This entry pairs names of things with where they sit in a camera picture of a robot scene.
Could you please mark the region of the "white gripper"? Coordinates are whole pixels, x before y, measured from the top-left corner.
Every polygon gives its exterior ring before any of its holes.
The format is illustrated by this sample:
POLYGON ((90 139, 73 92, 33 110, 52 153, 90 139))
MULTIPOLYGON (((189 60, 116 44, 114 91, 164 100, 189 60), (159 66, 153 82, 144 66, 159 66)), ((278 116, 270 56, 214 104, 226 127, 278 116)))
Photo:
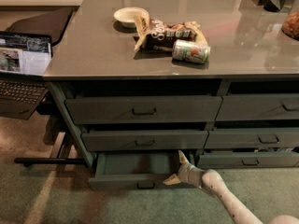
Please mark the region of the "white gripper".
POLYGON ((202 175, 204 171, 188 163, 185 154, 180 150, 178 152, 179 162, 182 164, 178 169, 178 175, 172 174, 163 183, 167 186, 179 184, 181 181, 197 188, 203 187, 202 175))

